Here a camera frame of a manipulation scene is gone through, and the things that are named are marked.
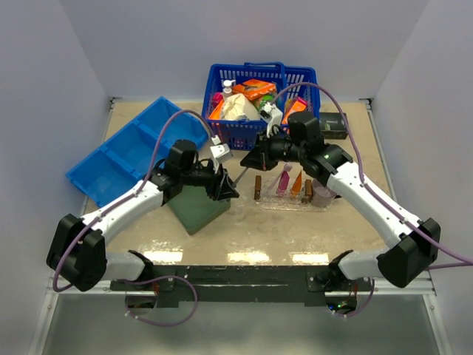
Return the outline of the orange toothpaste tube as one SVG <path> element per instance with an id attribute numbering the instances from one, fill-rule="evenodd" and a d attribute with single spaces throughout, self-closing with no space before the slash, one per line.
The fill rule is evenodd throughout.
<path id="1" fill-rule="evenodd" d="M 290 198 L 295 199 L 299 196 L 300 191 L 302 190 L 302 172 L 300 172 L 296 179 L 293 182 L 293 185 L 290 188 L 289 195 Z"/>

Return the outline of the purple translucent cup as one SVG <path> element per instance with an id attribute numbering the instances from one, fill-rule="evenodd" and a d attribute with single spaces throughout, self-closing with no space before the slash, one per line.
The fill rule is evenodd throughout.
<path id="1" fill-rule="evenodd" d="M 319 209 L 328 209 L 332 206 L 337 194 L 323 186 L 317 179 L 312 182 L 312 200 L 311 203 Z"/>

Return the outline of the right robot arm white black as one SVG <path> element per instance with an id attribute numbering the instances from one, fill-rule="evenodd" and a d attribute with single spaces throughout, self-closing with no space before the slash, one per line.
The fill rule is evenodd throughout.
<path id="1" fill-rule="evenodd" d="M 326 143 L 318 119 L 310 112 L 289 116 L 289 132 L 276 129 L 256 137 L 254 148 L 241 166 L 269 171 L 279 162 L 297 162 L 303 171 L 353 206 L 378 232 L 385 247 L 376 251 L 346 251 L 329 264 L 332 287 L 347 290 L 357 279 L 383 277 L 404 288 L 426 270 L 438 256 L 439 224 L 421 220 L 401 208 L 369 179 L 340 146 Z"/>

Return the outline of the clear glass tray wooden handles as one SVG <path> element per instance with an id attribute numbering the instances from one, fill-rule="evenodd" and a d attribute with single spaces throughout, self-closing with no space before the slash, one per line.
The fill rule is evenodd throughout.
<path id="1" fill-rule="evenodd" d="M 313 196 L 313 179 L 302 179 L 302 190 L 300 191 L 299 196 L 295 199 L 290 198 L 289 191 L 296 178 L 290 178 L 287 190 L 282 197 L 276 196 L 278 183 L 271 190 L 268 189 L 273 179 L 274 177 L 262 179 L 259 198 L 255 199 L 256 204 L 262 209 L 293 212 L 325 212 L 328 210 L 319 209 L 311 203 Z"/>

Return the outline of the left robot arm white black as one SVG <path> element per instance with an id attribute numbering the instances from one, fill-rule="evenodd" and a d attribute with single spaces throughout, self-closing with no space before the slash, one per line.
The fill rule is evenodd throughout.
<path id="1" fill-rule="evenodd" d="M 154 160 L 151 170 L 125 194 L 82 217 L 61 218 L 47 255 L 47 265 L 54 271 L 53 290 L 65 291 L 58 284 L 60 278 L 79 291 L 88 291 L 102 280 L 147 289 L 153 281 L 152 262 L 136 251 L 114 254 L 106 248 L 133 222 L 178 196 L 184 186 L 203 187 L 214 201 L 237 198 L 234 182 L 222 166 L 232 157 L 230 148 L 214 143 L 210 152 L 210 158 L 199 160 L 194 142 L 178 140 L 168 156 Z"/>

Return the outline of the pink toothpaste tube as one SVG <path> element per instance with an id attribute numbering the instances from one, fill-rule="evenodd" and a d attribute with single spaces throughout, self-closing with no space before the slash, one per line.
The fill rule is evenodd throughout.
<path id="1" fill-rule="evenodd" d="M 290 176 L 289 172 L 291 171 L 292 166 L 285 166 L 280 174 L 279 180 L 278 180 L 278 186 L 276 188 L 276 196 L 282 197 L 286 190 L 287 186 L 289 184 Z"/>

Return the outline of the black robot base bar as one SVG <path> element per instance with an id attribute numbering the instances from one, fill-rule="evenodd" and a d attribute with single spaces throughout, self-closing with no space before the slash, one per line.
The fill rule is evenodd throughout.
<path id="1" fill-rule="evenodd" d="M 157 304 L 176 307 L 179 302 L 192 302 L 194 295 L 182 281 L 188 280 L 200 302 L 302 303 L 323 306 L 325 294 L 342 294 L 351 282 L 337 285 L 328 282 L 327 266 L 154 266 L 145 271 L 141 281 L 156 277 Z"/>

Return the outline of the grey toothbrush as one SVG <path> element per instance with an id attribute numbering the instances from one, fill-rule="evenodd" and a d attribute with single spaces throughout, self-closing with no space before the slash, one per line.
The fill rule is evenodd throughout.
<path id="1" fill-rule="evenodd" d="M 248 171 L 248 167 L 245 167 L 241 173 L 237 176 L 237 178 L 235 179 L 234 181 L 234 184 L 233 186 L 236 188 L 238 183 L 241 181 L 241 179 L 243 178 L 243 176 L 245 175 L 245 173 Z"/>

